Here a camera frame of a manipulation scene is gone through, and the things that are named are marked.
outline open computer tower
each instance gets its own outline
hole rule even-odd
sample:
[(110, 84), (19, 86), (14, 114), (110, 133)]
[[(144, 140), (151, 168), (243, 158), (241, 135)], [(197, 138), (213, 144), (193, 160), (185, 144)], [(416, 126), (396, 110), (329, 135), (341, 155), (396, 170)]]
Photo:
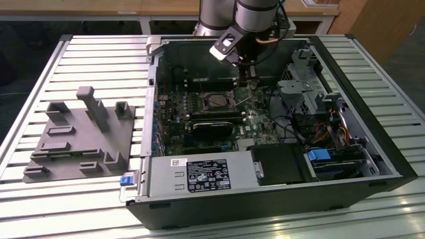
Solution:
[(213, 42), (163, 37), (151, 49), (127, 202), (148, 229), (347, 208), (417, 178), (317, 36), (283, 40), (245, 77)]

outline black plastic cover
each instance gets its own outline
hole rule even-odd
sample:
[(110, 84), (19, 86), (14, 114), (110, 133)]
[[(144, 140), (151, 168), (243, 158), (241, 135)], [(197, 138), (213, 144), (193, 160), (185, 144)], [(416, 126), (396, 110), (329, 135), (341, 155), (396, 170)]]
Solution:
[(312, 182), (303, 147), (296, 143), (257, 145), (251, 148), (252, 160), (261, 164), (260, 186)]

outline floor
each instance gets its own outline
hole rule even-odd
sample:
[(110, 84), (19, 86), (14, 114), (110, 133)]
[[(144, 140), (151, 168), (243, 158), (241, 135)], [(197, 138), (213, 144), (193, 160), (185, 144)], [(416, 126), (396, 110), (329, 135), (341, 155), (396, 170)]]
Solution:
[[(195, 22), (156, 22), (154, 34), (191, 34)], [(0, 86), (0, 142), (14, 124), (46, 63), (63, 34), (142, 34), (130, 22), (0, 22), (0, 55), (18, 73), (18, 79)], [(412, 100), (425, 111), (425, 17), (383, 66)]]

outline wooden cabinet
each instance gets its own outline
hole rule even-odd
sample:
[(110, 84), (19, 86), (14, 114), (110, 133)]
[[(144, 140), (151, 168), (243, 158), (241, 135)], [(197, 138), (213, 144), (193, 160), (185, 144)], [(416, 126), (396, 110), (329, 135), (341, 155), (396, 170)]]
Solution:
[(425, 15), (425, 0), (341, 0), (329, 34), (352, 33), (383, 64)]

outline aluminum extrusion table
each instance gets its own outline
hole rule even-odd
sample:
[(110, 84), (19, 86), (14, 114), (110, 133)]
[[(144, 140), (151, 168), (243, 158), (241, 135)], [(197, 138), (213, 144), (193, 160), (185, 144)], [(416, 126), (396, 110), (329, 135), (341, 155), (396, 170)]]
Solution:
[[(76, 100), (79, 86), (92, 86), (106, 106), (136, 106), (130, 170), (139, 168), (148, 63), (144, 35), (63, 38), (0, 147), (0, 238), (122, 239), (388, 238), (425, 233), (425, 116), (357, 40), (321, 36), (372, 112), (420, 178), (348, 209), (249, 221), (150, 231), (120, 200), (120, 177), (46, 183), (22, 182), (30, 155), (48, 120), (50, 101)], [(332, 78), (324, 74), (336, 91)], [(130, 189), (131, 197), (136, 190)]]

